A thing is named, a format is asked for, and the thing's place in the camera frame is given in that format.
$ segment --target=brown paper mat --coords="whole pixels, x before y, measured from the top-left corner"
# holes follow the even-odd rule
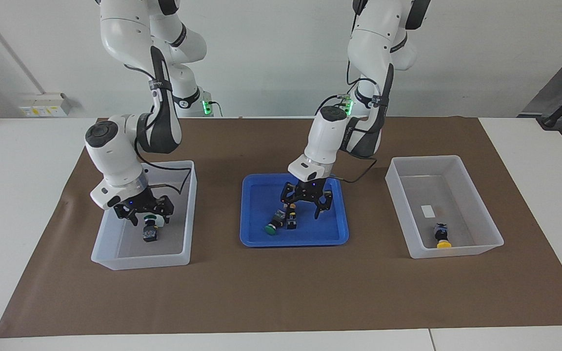
[[[0,337],[562,325],[562,266],[474,118],[389,118],[379,168],[343,185],[345,245],[244,247],[243,178],[283,173],[305,147],[310,123],[183,120],[183,145],[169,156],[149,155],[196,162],[192,261],[183,267],[110,271],[90,261],[102,211],[88,193],[101,175],[84,152],[0,321]],[[414,260],[386,167],[393,156],[450,154],[463,159],[504,246]],[[335,171],[353,178],[368,164],[341,155]]]

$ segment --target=white table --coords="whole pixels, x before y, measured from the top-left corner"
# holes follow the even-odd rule
[[[482,125],[562,262],[562,137],[534,120]],[[0,317],[58,203],[94,119],[0,119]],[[33,158],[27,158],[32,149]],[[105,335],[0,339],[0,350],[555,350],[562,327]]]

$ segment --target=blue tray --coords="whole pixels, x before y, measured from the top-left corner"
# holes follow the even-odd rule
[[[251,174],[242,183],[240,240],[248,247],[332,246],[348,241],[348,223],[339,180],[326,180],[325,190],[333,191],[329,211],[314,219],[316,207],[311,202],[296,202],[297,228],[277,229],[268,235],[263,227],[270,223],[277,209],[283,208],[281,191],[285,182],[298,179],[287,174]]]

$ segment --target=electrical outlet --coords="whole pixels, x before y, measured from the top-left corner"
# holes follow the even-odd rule
[[[26,117],[67,117],[71,105],[64,94],[42,94],[27,97],[20,109]]]

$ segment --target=green led light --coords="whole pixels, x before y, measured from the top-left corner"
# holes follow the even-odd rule
[[[203,112],[204,112],[205,114],[210,114],[210,113],[212,113],[212,107],[209,106],[209,103],[208,103],[207,101],[205,101],[205,100],[202,100],[201,102],[203,103]]]
[[[346,111],[347,116],[350,116],[350,113],[353,111],[353,100],[346,100],[344,102],[344,111]]]

